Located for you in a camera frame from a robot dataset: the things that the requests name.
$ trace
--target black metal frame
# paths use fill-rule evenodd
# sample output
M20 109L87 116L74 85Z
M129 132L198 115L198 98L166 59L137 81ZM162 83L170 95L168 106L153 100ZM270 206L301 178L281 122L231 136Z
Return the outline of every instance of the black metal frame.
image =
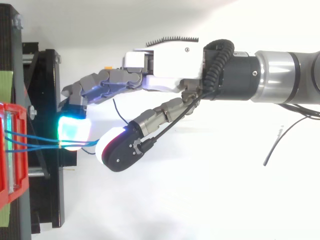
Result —
M35 44L38 45L27 42L22 45L23 49L32 49L30 46ZM60 103L58 53L46 49L30 54L33 54L31 64L23 66L24 85L37 116L29 120L28 132L56 139ZM65 222L63 167L76 166L77 153L65 149L45 149L29 152L28 159L30 167L42 167L44 172L44 177L29 178L32 233L40 233L40 223L51 222L53 228L60 228Z

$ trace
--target silver arm segment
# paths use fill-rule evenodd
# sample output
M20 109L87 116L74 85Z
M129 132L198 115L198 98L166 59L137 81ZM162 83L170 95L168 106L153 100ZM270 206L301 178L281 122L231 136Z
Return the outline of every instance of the silver arm segment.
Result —
M180 97L171 99L154 109L144 111L133 121L140 126L143 136L146 137L155 132L160 125L174 121L191 104L192 100L190 98L184 102ZM194 109L195 107L192 107L186 115L192 114Z

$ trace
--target blue wire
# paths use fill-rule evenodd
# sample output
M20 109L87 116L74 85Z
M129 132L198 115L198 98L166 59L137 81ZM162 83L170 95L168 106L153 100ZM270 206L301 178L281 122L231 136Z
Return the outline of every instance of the blue wire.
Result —
M38 147L32 147L32 148L26 148L26 149L19 149L19 150L5 150L6 153L24 153L24 152L31 152L31 151L36 151L36 150L42 150L42 149L57 149L55 146L38 146Z
M21 146L26 146L26 147L32 147L29 149L16 149L16 150L6 150L6 153L23 153L23 152L29 152L29 151L36 151L36 150L41 150L41 149L58 149L59 145L34 145L34 144L26 144L23 142L15 141L9 137L4 137L7 141L10 141L14 144L18 144ZM68 148L68 147L93 147L96 145L96 143L88 143L88 144L69 144L69 145L62 145L62 148Z
M34 144L27 144L27 143L23 143L23 142L19 142L19 141L15 141L7 136L4 137L5 140L7 141L10 141L14 144L18 144L18 145L21 145L21 146L26 146L26 147L39 147L39 145L34 145Z
M33 135L28 135L28 134L22 134L22 133L18 133L18 132L14 132L14 131L9 131L9 130L4 130L5 133L7 134L12 134L12 135L17 135L20 137L26 137L26 138L30 138L30 139L38 139L38 140L42 140L42 141L47 141L47 142L52 142L52 143L59 143L59 142L67 142L67 143L79 143L79 144L87 144L87 143L96 143L99 141L73 141L73 140L58 140L58 139L50 139L50 138L45 138L45 137L41 137L41 136L33 136Z
M70 147L92 147L94 145L92 144L85 144L85 145L62 145L62 148L70 148ZM31 147L26 149L16 149L16 150L5 150L6 153L24 153L24 152L31 152L31 151L37 151L37 150L43 150L43 149L59 149L59 145L39 145L37 147Z

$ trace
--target white background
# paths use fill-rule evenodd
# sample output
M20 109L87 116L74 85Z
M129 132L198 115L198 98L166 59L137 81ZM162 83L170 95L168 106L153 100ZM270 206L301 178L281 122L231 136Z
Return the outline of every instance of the white background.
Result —
M61 55L61 87L120 67L126 52L163 36L230 39L247 52L320 50L317 0L7 2L24 17L24 41ZM177 96L137 91L115 99L129 121ZM88 117L92 140L124 126L112 101L90 106ZM273 104L202 101L126 171L111 172L80 151L78 166L64 171L64 225L43 224L33 238L320 239L320 123L295 126L263 167L281 125L299 118Z

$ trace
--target black cylindrical joint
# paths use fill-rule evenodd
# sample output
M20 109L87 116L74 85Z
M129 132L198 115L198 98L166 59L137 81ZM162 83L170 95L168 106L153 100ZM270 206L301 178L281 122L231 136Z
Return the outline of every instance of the black cylindrical joint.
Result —
M215 50L204 50L204 76L217 54L218 51ZM248 56L246 52L234 52L220 75L215 99L249 100L257 91L260 75L261 68L257 57Z

